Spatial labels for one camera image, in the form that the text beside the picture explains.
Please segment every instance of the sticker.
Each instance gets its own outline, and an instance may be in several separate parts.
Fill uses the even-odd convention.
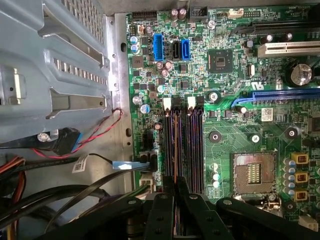
[[[274,109],[266,107],[261,109],[261,122],[271,122],[274,120]]]
[[[86,170],[86,162],[89,155],[79,157],[78,161],[73,165],[72,173],[81,173]]]

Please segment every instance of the memory module slot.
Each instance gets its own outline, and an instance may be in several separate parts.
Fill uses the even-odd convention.
[[[204,192],[203,111],[194,109],[186,116],[186,157],[188,183],[192,193]]]

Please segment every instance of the blue connector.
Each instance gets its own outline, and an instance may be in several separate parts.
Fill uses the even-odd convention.
[[[183,61],[190,60],[189,39],[182,39],[181,40],[181,53],[182,53],[182,60]]]
[[[153,35],[153,54],[156,62],[164,60],[164,41],[161,33]]]

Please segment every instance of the mounting screw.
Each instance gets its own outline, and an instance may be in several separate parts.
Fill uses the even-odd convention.
[[[232,201],[230,201],[230,200],[223,200],[223,204],[225,204],[225,205],[232,205]]]
[[[190,195],[190,196],[189,196],[189,198],[191,198],[191,199],[197,199],[197,198],[198,198],[198,196],[197,196],[197,195],[192,194],[192,195]]]
[[[133,204],[136,204],[136,203],[137,203],[137,201],[136,201],[136,200],[128,201],[128,204],[130,204],[130,205],[133,205]]]

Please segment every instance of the pcie slot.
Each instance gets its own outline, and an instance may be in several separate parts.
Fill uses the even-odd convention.
[[[320,41],[266,43],[258,48],[258,58],[319,55]]]
[[[318,99],[320,98],[320,89],[301,89],[301,90],[271,90],[271,91],[253,91],[251,97],[238,98],[233,101],[231,107],[237,104],[262,102],[262,101],[281,101],[298,99]]]
[[[164,115],[164,150],[165,150],[165,175],[174,175],[173,163],[173,114],[172,111],[166,111]]]

